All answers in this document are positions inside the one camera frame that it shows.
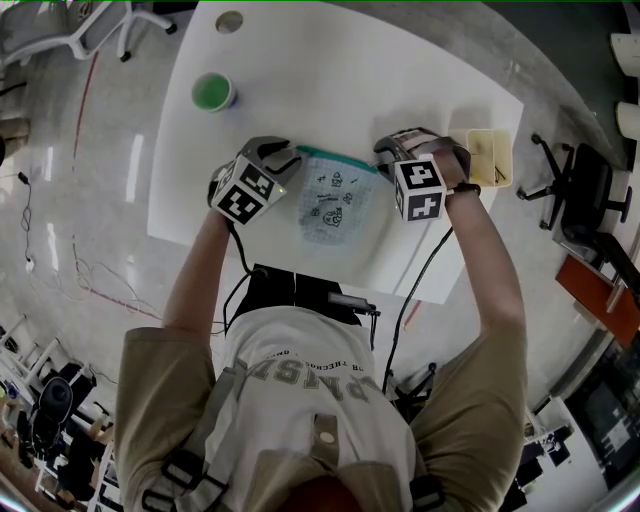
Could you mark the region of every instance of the white table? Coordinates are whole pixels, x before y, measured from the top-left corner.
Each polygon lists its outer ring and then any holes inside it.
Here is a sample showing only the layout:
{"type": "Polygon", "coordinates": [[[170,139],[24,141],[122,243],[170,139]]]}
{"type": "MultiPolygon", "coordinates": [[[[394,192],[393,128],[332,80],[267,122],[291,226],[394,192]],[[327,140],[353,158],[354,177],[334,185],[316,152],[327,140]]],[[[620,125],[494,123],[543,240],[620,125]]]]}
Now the white table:
{"type": "MultiPolygon", "coordinates": [[[[277,135],[365,161],[399,129],[505,128],[512,140],[522,103],[441,48],[374,18],[328,4],[201,2],[167,90],[154,155],[149,235],[190,245],[207,212],[212,171],[250,138],[277,135]],[[244,18],[216,30],[224,12],[244,18]],[[208,114],[191,103],[203,73],[227,74],[233,108],[208,114]]],[[[338,247],[302,239],[297,199],[303,176],[255,223],[238,229],[247,259],[343,284],[406,295],[448,219],[406,224],[380,178],[360,235],[338,247]]],[[[487,209],[495,189],[485,189],[487,209]]],[[[236,255],[233,243],[229,253],[236,255]]],[[[452,239],[434,259],[416,298],[443,303],[464,262],[452,239]]]]}

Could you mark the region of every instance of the black chair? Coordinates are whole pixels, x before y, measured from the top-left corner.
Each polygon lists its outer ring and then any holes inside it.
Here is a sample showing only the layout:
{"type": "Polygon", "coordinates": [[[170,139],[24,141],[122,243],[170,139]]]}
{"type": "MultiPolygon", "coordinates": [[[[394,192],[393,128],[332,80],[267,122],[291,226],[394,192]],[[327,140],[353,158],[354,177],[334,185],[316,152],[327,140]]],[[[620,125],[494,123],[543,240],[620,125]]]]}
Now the black chair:
{"type": "Polygon", "coordinates": [[[575,152],[574,163],[574,148],[563,144],[562,149],[567,151],[568,155],[564,169],[560,171],[547,143],[536,133],[531,136],[531,141],[542,145],[554,180],[550,186],[532,194],[526,194],[519,188],[518,197],[534,201],[549,195],[555,196],[551,219],[548,223],[540,222],[540,228],[546,230],[553,229],[562,203],[566,202],[560,221],[565,238],[571,243],[596,251],[597,260],[610,262],[629,288],[636,304],[640,304],[640,273],[615,237],[610,233],[598,231],[607,210],[619,211],[620,222],[627,220],[632,197],[631,187],[627,188],[624,201],[610,201],[613,171],[595,149],[587,144],[580,144],[575,152]]]}

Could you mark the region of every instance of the green seal strip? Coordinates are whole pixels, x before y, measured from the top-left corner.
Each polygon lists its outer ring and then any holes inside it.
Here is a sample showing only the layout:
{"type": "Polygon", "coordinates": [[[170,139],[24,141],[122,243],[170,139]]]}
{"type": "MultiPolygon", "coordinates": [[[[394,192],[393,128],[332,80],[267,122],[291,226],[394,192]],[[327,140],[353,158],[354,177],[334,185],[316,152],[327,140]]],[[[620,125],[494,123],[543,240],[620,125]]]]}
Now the green seal strip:
{"type": "Polygon", "coordinates": [[[312,157],[325,158],[327,160],[342,162],[343,164],[352,165],[354,167],[363,169],[367,172],[378,174],[378,169],[376,169],[375,167],[371,167],[366,162],[363,162],[361,160],[356,160],[355,158],[349,158],[348,156],[329,153],[328,151],[323,151],[322,149],[314,148],[312,146],[296,146],[296,149],[298,151],[302,151],[303,153],[307,153],[309,156],[312,156],[312,157]]]}

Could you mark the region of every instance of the forearm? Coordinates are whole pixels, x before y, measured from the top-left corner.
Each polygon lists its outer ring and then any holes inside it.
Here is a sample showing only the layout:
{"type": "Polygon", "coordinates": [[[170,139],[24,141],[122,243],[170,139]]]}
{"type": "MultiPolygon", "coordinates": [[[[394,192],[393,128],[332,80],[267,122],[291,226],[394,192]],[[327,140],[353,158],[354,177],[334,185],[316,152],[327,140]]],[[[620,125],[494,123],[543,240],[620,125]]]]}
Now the forearm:
{"type": "Polygon", "coordinates": [[[473,193],[447,199],[483,331],[499,324],[524,327],[522,293],[513,262],[489,214],[473,193]]]}
{"type": "Polygon", "coordinates": [[[196,334],[209,344],[218,285],[229,241],[226,219],[211,210],[173,285],[163,327],[196,334]]]}

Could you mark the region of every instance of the white t-shirt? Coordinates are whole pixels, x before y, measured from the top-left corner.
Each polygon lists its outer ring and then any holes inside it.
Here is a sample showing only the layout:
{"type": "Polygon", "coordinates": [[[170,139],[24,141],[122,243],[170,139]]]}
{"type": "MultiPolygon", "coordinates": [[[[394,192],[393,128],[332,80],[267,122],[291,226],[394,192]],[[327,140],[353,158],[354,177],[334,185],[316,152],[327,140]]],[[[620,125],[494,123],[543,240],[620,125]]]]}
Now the white t-shirt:
{"type": "MultiPolygon", "coordinates": [[[[232,324],[225,366],[236,358],[250,371],[234,427],[242,439],[223,502],[243,510],[258,454],[289,450],[309,454],[314,414],[337,418],[339,463],[378,462],[394,468],[404,510],[413,503],[416,448],[411,430],[373,379],[369,331],[293,306],[245,313],[232,324]]],[[[230,418],[218,419],[228,425],[230,418]]],[[[208,440],[218,444],[224,429],[208,440]]]]}

